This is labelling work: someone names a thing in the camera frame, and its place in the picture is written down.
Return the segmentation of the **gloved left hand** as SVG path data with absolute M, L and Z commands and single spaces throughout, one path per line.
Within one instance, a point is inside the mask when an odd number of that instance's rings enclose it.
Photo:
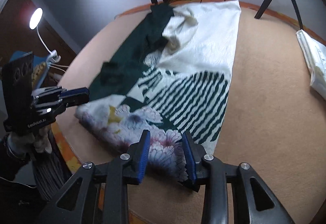
M 49 141 L 50 126 L 43 127 L 37 132 L 32 132 L 24 136 L 18 136 L 11 132 L 7 139 L 7 144 L 15 155 L 25 155 L 29 152 L 52 153 L 52 146 Z

